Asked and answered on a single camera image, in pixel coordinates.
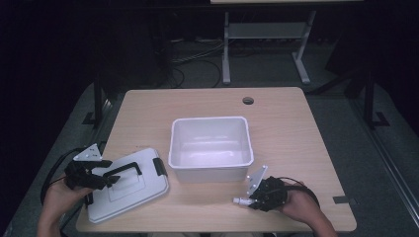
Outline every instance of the table top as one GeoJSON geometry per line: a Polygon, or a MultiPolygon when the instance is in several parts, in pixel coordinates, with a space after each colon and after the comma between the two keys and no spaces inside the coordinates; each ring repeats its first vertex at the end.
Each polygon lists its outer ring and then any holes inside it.
{"type": "Polygon", "coordinates": [[[138,150],[156,149],[166,166],[170,191],[100,224],[88,220],[83,208],[77,220],[87,232],[289,232],[309,231],[278,211],[264,212],[232,203],[246,197],[247,182],[179,183],[168,165],[171,127],[175,119],[245,117],[255,161],[265,178],[304,181],[317,195],[323,212],[337,231],[352,231],[356,220],[347,203],[333,197],[344,192],[311,110],[299,88],[222,88],[138,90],[126,93],[103,153],[116,160],[138,150]],[[251,97],[253,105],[242,99],[251,97]]]}

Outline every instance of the table hole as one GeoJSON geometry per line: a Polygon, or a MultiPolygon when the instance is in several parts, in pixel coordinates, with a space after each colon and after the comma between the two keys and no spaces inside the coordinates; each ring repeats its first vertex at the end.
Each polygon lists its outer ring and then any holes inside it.
{"type": "Polygon", "coordinates": [[[251,97],[245,97],[243,98],[243,103],[245,105],[252,105],[255,102],[255,100],[253,100],[253,98],[251,97]]]}

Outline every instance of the table leg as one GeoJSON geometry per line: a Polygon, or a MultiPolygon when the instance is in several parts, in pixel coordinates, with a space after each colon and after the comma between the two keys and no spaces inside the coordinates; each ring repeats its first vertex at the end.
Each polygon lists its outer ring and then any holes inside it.
{"type": "Polygon", "coordinates": [[[225,13],[224,22],[224,54],[222,56],[222,83],[229,85],[230,80],[230,63],[228,61],[228,12],[225,13]]]}
{"type": "Polygon", "coordinates": [[[305,71],[304,64],[302,63],[302,54],[304,53],[305,46],[307,45],[308,37],[310,36],[311,26],[314,21],[316,11],[311,11],[308,21],[306,23],[304,33],[301,38],[301,46],[297,52],[293,52],[293,61],[295,63],[296,69],[298,70],[299,77],[301,78],[302,84],[309,84],[310,79],[308,78],[307,72],[305,71]]]}

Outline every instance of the hand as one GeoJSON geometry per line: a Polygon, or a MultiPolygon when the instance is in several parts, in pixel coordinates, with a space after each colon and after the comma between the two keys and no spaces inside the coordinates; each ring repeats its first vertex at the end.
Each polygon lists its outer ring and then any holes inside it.
{"type": "Polygon", "coordinates": [[[309,194],[303,191],[289,191],[287,202],[279,211],[289,218],[305,223],[316,233],[316,236],[337,236],[332,223],[321,211],[309,194]]]}
{"type": "Polygon", "coordinates": [[[87,188],[70,190],[63,179],[53,183],[46,191],[43,201],[38,236],[59,236],[60,217],[78,200],[92,192],[92,189],[87,188]]]}

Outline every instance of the cable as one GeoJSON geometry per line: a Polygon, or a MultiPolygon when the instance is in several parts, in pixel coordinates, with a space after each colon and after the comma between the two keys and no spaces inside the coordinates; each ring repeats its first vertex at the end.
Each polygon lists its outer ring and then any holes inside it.
{"type": "Polygon", "coordinates": [[[60,180],[65,179],[65,177],[66,177],[66,176],[61,177],[61,178],[59,178],[59,179],[57,179],[57,180],[55,180],[55,181],[52,181],[52,182],[51,182],[48,186],[50,187],[51,185],[55,184],[56,182],[58,182],[58,181],[60,181],[60,180]]]}
{"type": "Polygon", "coordinates": [[[77,209],[75,209],[69,216],[68,218],[65,220],[64,223],[62,223],[61,227],[59,228],[60,231],[62,231],[65,226],[67,226],[68,222],[70,222],[70,220],[74,217],[74,215],[81,209],[81,207],[83,206],[83,204],[79,205],[77,207],[77,209]]]}
{"type": "Polygon", "coordinates": [[[63,155],[61,155],[58,160],[55,162],[55,164],[52,166],[52,168],[49,170],[49,173],[47,174],[45,180],[43,181],[43,185],[41,188],[41,204],[43,205],[43,200],[45,199],[46,191],[48,190],[50,186],[50,180],[52,179],[52,176],[55,174],[58,167],[61,165],[61,163],[65,160],[65,158],[70,155],[73,152],[82,152],[84,148],[75,148],[70,151],[67,151],[63,155]]]}
{"type": "Polygon", "coordinates": [[[300,184],[301,186],[306,187],[306,185],[305,185],[305,184],[303,184],[302,182],[297,181],[297,180],[292,179],[292,178],[288,178],[288,177],[280,177],[280,179],[281,179],[281,180],[291,180],[291,181],[294,181],[294,182],[296,182],[296,183],[300,184]]]}
{"type": "MultiPolygon", "coordinates": [[[[207,61],[207,60],[193,60],[193,61],[188,61],[188,62],[181,63],[180,65],[185,64],[185,63],[191,63],[191,62],[205,62],[205,63],[209,63],[209,64],[213,65],[216,68],[216,71],[218,72],[218,77],[216,79],[216,82],[211,86],[212,88],[215,88],[218,85],[218,83],[221,81],[221,69],[219,69],[218,65],[216,65],[215,63],[213,63],[211,61],[207,61]]],[[[181,72],[185,77],[185,74],[180,69],[177,69],[177,70],[179,72],[181,72]]],[[[180,88],[182,86],[183,82],[184,82],[184,80],[182,80],[182,82],[180,84],[178,84],[177,88],[180,88]]]]}
{"type": "Polygon", "coordinates": [[[209,56],[209,55],[221,50],[223,47],[224,47],[224,43],[222,42],[219,45],[217,45],[217,46],[215,46],[215,47],[213,47],[209,50],[197,53],[197,54],[189,56],[189,57],[184,57],[184,58],[181,58],[181,59],[173,59],[172,62],[183,63],[183,62],[190,61],[190,60],[193,60],[193,59],[198,59],[198,58],[201,58],[201,57],[209,56]]]}

